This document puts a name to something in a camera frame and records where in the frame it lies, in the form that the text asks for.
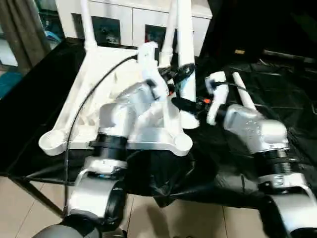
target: gray object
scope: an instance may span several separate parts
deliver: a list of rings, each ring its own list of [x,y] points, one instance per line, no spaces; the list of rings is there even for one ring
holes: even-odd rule
[[[83,238],[83,236],[71,227],[53,225],[40,231],[33,238]],[[84,238],[99,238],[99,232],[95,229]]]

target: white cabinet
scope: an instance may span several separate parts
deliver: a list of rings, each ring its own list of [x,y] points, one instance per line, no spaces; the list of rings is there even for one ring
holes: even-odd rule
[[[82,35],[81,19],[78,17],[81,14],[80,1],[56,0],[56,6],[65,37],[78,38]],[[132,8],[90,1],[89,10],[97,39],[103,31],[111,31],[114,37],[119,37],[119,44],[132,45]]]
[[[209,19],[193,17],[193,35],[194,35],[194,53],[199,56],[204,39],[209,26]],[[168,20],[168,13],[159,11],[150,11],[144,9],[133,9],[133,46],[140,46],[146,40],[148,40],[148,35],[151,33],[151,26],[166,27]],[[154,41],[164,40],[164,34],[153,36]]]
[[[148,40],[149,31],[158,30],[154,40],[160,45],[164,39],[170,1],[90,0],[89,9],[97,42],[106,36],[106,41],[138,47]],[[56,5],[65,36],[82,38],[80,1],[56,0]],[[199,56],[212,18],[208,1],[192,0],[192,15],[194,52]]]

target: cabinet door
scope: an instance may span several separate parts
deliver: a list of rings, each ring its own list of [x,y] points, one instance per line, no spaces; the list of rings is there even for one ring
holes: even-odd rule
[[[56,0],[66,37],[83,38],[79,0]],[[89,2],[97,43],[132,45],[132,8],[100,2]]]
[[[209,19],[193,17],[194,53],[199,56],[209,25]],[[156,41],[162,45],[165,37],[168,13],[133,9],[133,46],[146,41]]]

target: teal object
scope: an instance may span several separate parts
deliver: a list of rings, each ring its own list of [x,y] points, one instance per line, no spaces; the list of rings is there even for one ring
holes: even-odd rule
[[[0,77],[0,98],[3,98],[22,79],[20,73],[7,72]]]

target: black fabric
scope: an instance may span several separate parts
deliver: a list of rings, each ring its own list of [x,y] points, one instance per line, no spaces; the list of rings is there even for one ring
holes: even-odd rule
[[[38,140],[53,127],[83,52],[79,43],[64,42],[63,48],[53,50],[7,98],[0,101],[1,112],[8,115],[5,119],[0,117],[6,122],[6,127],[0,123],[0,131],[4,138],[8,138],[2,154],[5,163],[15,161],[7,170],[10,176],[26,177],[50,167],[49,173],[28,179],[63,182],[63,155],[45,155]],[[208,60],[197,63],[198,96],[206,93],[204,77],[212,70],[219,70],[211,69],[210,65]],[[53,69],[43,81],[42,76],[50,67]],[[247,89],[256,95],[254,101],[259,111],[268,118],[280,119],[288,127],[291,150],[299,158],[300,170],[317,194],[317,115],[313,111],[317,101],[317,95],[313,93],[317,86],[316,74],[258,64],[228,65],[224,71],[231,82],[231,73],[239,71]],[[25,92],[31,89],[32,94]],[[228,102],[239,103],[238,99],[236,89],[230,88]],[[11,108],[15,109],[13,114],[6,113]],[[193,148],[185,157],[177,157],[169,151],[128,151],[125,179],[128,192],[153,196],[160,206],[174,199],[184,199],[257,208],[263,194],[257,189],[255,161],[242,142],[221,126],[204,122],[199,128],[185,132],[193,140]],[[89,155],[91,151],[70,151],[70,181],[75,181]]]

